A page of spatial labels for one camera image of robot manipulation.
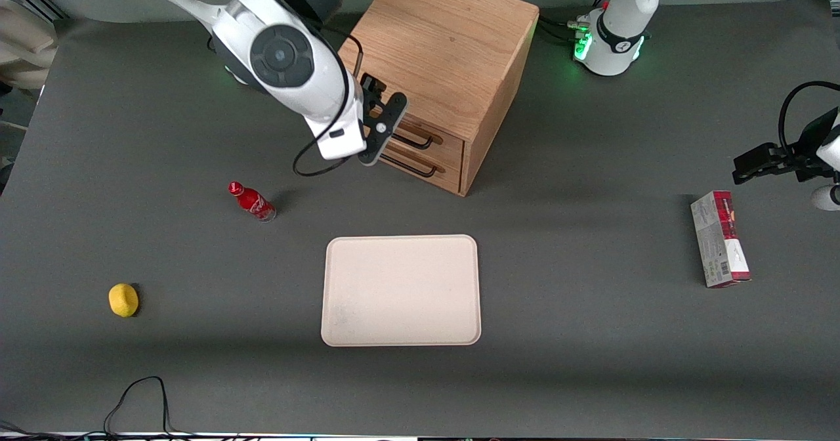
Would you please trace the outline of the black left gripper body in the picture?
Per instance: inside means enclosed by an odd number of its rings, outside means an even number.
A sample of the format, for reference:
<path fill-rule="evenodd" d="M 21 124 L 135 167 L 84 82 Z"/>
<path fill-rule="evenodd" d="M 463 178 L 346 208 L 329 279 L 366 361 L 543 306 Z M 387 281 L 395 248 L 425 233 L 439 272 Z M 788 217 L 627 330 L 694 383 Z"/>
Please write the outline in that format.
<path fill-rule="evenodd" d="M 838 159 L 822 159 L 817 155 L 822 146 L 830 144 L 838 145 L 837 107 L 808 123 L 794 143 L 795 159 L 800 166 L 795 172 L 798 182 L 817 177 L 838 181 Z"/>

